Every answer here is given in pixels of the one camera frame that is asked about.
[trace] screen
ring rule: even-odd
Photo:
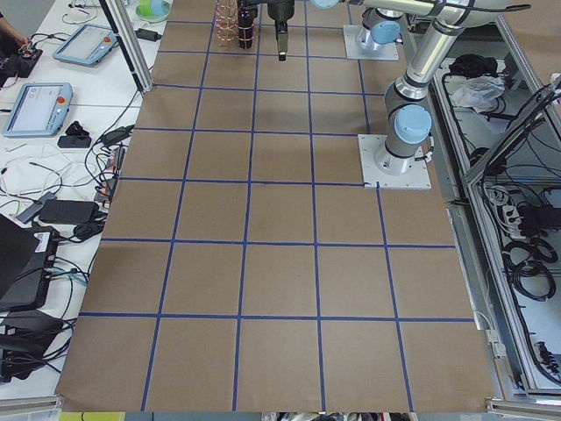
[[[0,215],[0,298],[16,281],[38,244],[33,234]]]
[[[108,37],[110,34],[110,29],[87,25],[68,42],[60,51],[60,54],[86,60],[103,42],[103,38]]]
[[[27,87],[10,129],[14,132],[45,130],[53,115],[59,94],[58,85]]]

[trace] green object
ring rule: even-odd
[[[142,20],[156,23],[166,20],[170,9],[170,4],[163,0],[139,0],[136,12]]]

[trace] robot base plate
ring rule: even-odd
[[[429,190],[430,178],[425,161],[415,161],[407,173],[399,176],[387,174],[378,168],[374,162],[374,153],[384,144],[386,137],[379,134],[359,135],[360,164],[365,188]],[[421,156],[423,151],[419,148],[415,157]]]
[[[397,46],[392,42],[382,46],[379,50],[365,51],[357,44],[357,35],[362,26],[343,25],[344,46],[347,51],[347,59],[354,60],[384,60],[397,61],[400,59],[397,54]]]

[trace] black bag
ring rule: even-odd
[[[497,77],[497,60],[493,57],[482,57],[477,54],[460,55],[451,65],[454,75],[462,75],[468,79],[491,75]]]

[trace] white table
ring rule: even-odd
[[[141,21],[135,13],[135,4],[132,2],[127,6],[127,11],[133,23],[133,27],[149,26],[149,29],[162,33],[165,22],[149,25]],[[62,17],[68,12],[68,0],[55,0],[53,7],[46,15],[45,20],[37,30],[38,33],[73,33],[78,29],[78,25],[65,24]],[[107,19],[103,11],[99,8],[87,9],[89,13],[97,17],[90,24],[107,25]],[[142,48],[148,67],[151,67],[156,60],[159,42],[152,42],[140,39],[139,44]],[[68,82],[74,90],[74,105],[102,105],[102,106],[124,106],[127,105],[131,95],[136,90],[136,85],[132,79],[129,68],[126,65],[120,47],[114,48],[108,53],[101,62],[94,67],[65,63],[53,58],[54,51],[59,47],[61,41],[50,39],[40,42],[38,48],[43,50],[43,55],[39,59],[29,78],[18,79],[11,88],[0,90],[0,103],[13,103],[18,96],[21,85],[26,82]],[[9,79],[5,85],[10,85],[13,79]],[[141,99],[138,98],[133,105],[140,106]]]
[[[77,26],[64,24],[61,17],[67,12],[68,0],[55,0],[52,9],[46,16],[38,32],[73,32]],[[134,8],[136,2],[127,7],[132,18],[135,29],[143,25],[136,17]],[[105,16],[98,9],[98,17],[91,23],[107,25]],[[150,29],[159,33],[163,32],[165,23],[150,25]],[[10,108],[18,95],[21,85],[26,82],[70,82],[73,86],[74,97],[70,104],[68,115],[64,125],[56,136],[50,138],[34,139],[7,139],[0,135],[0,168],[8,168],[3,175],[4,183],[11,194],[28,189],[41,189],[42,186],[57,182],[57,177],[49,174],[45,169],[29,165],[30,161],[37,162],[48,168],[62,171],[65,184],[79,183],[88,180],[88,173],[83,165],[87,149],[59,149],[57,140],[66,128],[75,120],[78,120],[85,130],[90,132],[92,139],[97,139],[105,129],[123,112],[124,107],[131,101],[136,90],[134,81],[129,73],[122,53],[117,49],[112,51],[101,63],[93,68],[71,65],[56,61],[52,58],[52,52],[58,47],[58,42],[43,42],[40,48],[44,50],[32,77],[21,79],[8,89],[0,90],[0,108]],[[155,60],[159,42],[140,41],[145,53],[146,61],[151,66]],[[141,96],[137,98],[132,106],[124,113],[116,127],[132,125],[137,119]],[[8,114],[0,114],[0,127],[4,126]],[[95,161],[90,156],[90,170],[94,170]],[[95,195],[95,184],[78,188],[63,188],[57,197],[67,200],[92,200]],[[12,200],[11,197],[0,196],[0,206]],[[15,212],[15,203],[4,206],[0,213],[21,225],[11,213]],[[69,236],[73,229],[72,225],[55,225],[62,235]],[[95,255],[99,245],[100,236],[82,244],[61,243],[57,256],[71,260],[83,270],[87,270],[89,263]],[[71,268],[62,261],[56,261],[56,266]],[[41,311],[60,317],[70,294],[70,281],[66,277],[53,280],[50,284],[46,303]],[[78,315],[85,286],[74,281],[74,292],[67,314],[68,318]],[[69,333],[65,332],[57,336],[50,350],[57,349],[62,345]],[[62,368],[64,359],[53,363],[57,368]],[[31,373],[24,381],[12,379],[10,383],[0,383],[0,399],[26,398],[37,396],[50,396],[58,382],[59,375],[49,367],[43,367]]]

